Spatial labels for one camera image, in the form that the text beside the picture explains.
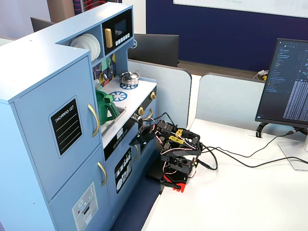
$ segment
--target green watering can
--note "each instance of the green watering can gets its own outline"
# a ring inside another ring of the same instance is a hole
[[[107,95],[105,92],[100,90],[96,90],[95,93],[98,104],[98,113],[100,116],[100,125],[117,118],[120,113],[113,103],[113,96]]]

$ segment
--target gray carpet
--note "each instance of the gray carpet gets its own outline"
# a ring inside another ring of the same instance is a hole
[[[1,222],[0,222],[0,231],[5,231],[4,227],[2,226]]]

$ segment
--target black cable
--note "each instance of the black cable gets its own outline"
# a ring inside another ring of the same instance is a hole
[[[207,169],[209,170],[212,170],[212,171],[216,171],[218,169],[218,162],[217,162],[217,158],[216,156],[214,155],[214,153],[212,152],[212,150],[210,150],[208,147],[206,147],[204,144],[202,144],[204,149],[206,148],[208,151],[207,152],[210,152],[215,160],[215,164],[216,164],[216,167],[215,168],[212,168],[210,165],[204,163],[203,161],[197,159],[197,162],[200,163],[202,166],[206,167]]]
[[[162,113],[162,115],[161,115],[161,116],[159,116],[159,117],[157,117],[157,118],[155,118],[155,119],[153,119],[153,120],[159,119],[159,118],[163,117],[164,115],[167,115],[167,116],[168,116],[168,118],[170,119],[171,123],[173,124],[173,126],[175,126],[175,124],[173,123],[173,121],[172,121],[171,117],[168,115],[168,113],[167,113],[167,112]]]
[[[301,161],[301,162],[303,162],[305,164],[308,164],[308,162],[306,160],[300,159],[300,158],[295,157],[295,156],[290,156],[290,157],[280,158],[280,159],[276,159],[276,160],[271,160],[271,161],[268,161],[268,162],[265,162],[265,163],[262,163],[262,164],[259,164],[259,165],[256,165],[256,166],[250,166],[250,165],[247,165],[247,164],[243,163],[242,161],[236,159],[235,157],[231,156],[230,154],[228,154],[228,153],[226,153],[226,152],[224,152],[222,150],[219,150],[218,148],[214,148],[214,147],[209,147],[209,148],[212,148],[212,150],[217,150],[217,151],[227,155],[228,157],[232,158],[233,160],[239,162],[240,164],[242,164],[242,165],[244,165],[246,167],[250,167],[250,168],[256,168],[256,167],[267,165],[267,164],[270,164],[270,163],[273,163],[273,162],[277,162],[277,161],[281,161],[281,160],[287,160],[287,159],[296,159],[296,160]]]
[[[284,135],[275,136],[275,137],[274,137],[270,142],[268,142],[263,148],[261,148],[261,149],[255,151],[254,153],[252,153],[252,154],[249,155],[249,156],[241,155],[241,154],[238,154],[238,153],[233,153],[233,152],[230,152],[230,151],[228,151],[228,150],[224,150],[224,149],[222,149],[221,147],[217,147],[217,148],[219,148],[220,150],[222,150],[222,151],[224,151],[224,152],[231,153],[231,154],[233,154],[233,155],[239,155],[239,156],[241,156],[241,157],[250,158],[250,157],[252,157],[254,154],[256,154],[257,152],[260,152],[261,150],[265,149],[265,148],[266,148],[270,143],[272,143],[276,138],[278,138],[278,137],[284,137],[284,136],[288,136],[288,135],[292,135],[293,133],[298,132],[299,130],[300,130],[300,128],[295,128],[294,130],[291,130],[291,131],[287,132],[287,133],[284,134]]]

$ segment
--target monitor screen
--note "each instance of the monitor screen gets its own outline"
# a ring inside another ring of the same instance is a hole
[[[308,41],[278,40],[256,121],[308,128]]]

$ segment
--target blue wall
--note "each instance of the blue wall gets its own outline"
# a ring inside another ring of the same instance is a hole
[[[148,34],[179,34],[179,59],[259,71],[277,38],[308,40],[308,19],[146,0]]]

